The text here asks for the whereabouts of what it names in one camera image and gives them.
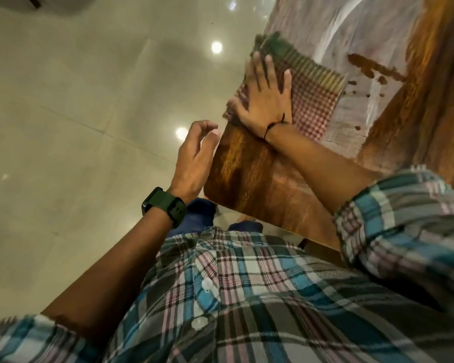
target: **shirt button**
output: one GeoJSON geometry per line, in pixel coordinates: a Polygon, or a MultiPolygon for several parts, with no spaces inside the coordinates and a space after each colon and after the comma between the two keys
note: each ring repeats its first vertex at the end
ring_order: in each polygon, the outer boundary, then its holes
{"type": "Polygon", "coordinates": [[[195,330],[201,330],[203,329],[207,324],[209,323],[209,319],[202,316],[202,317],[197,317],[196,319],[194,319],[192,321],[192,327],[195,329],[195,330]]]}
{"type": "Polygon", "coordinates": [[[208,292],[213,287],[213,281],[210,278],[205,278],[202,280],[202,288],[208,292]]]}

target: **black thread bracelet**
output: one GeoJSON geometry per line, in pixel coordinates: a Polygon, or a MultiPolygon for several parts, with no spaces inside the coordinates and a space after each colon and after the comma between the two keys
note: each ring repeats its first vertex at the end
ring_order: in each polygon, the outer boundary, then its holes
{"type": "Polygon", "coordinates": [[[271,122],[269,125],[267,125],[267,128],[266,128],[266,133],[264,134],[264,140],[266,140],[266,135],[267,133],[269,132],[270,129],[272,129],[275,125],[277,125],[278,123],[287,123],[287,122],[284,122],[284,113],[283,113],[283,117],[280,121],[278,122],[271,122]]]}

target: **tiled floor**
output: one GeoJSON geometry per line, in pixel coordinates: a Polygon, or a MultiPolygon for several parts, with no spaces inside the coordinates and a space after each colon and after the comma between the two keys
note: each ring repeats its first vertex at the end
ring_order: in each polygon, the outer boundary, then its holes
{"type": "Polygon", "coordinates": [[[39,312],[139,219],[177,128],[224,127],[274,1],[0,0],[0,317],[39,312]]]}

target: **blue jeans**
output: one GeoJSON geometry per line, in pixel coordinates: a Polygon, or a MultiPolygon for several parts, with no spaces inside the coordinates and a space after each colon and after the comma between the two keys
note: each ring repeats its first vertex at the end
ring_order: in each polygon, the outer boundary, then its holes
{"type": "MultiPolygon", "coordinates": [[[[187,206],[187,214],[178,227],[169,231],[168,237],[177,236],[178,234],[187,234],[201,232],[206,226],[213,225],[213,216],[215,215],[215,204],[204,198],[196,198],[187,206]]],[[[262,232],[262,224],[252,220],[244,220],[240,223],[230,225],[228,230],[238,232],[262,232]]]]}

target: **blue plaid shirt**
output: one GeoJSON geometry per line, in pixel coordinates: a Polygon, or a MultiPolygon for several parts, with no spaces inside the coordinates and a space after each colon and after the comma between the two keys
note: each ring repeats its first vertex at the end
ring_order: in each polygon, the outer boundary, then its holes
{"type": "Polygon", "coordinates": [[[402,171],[334,221],[356,273],[276,237],[209,227],[165,240],[105,351],[27,316],[0,322],[0,362],[453,363],[454,191],[402,171]]]}

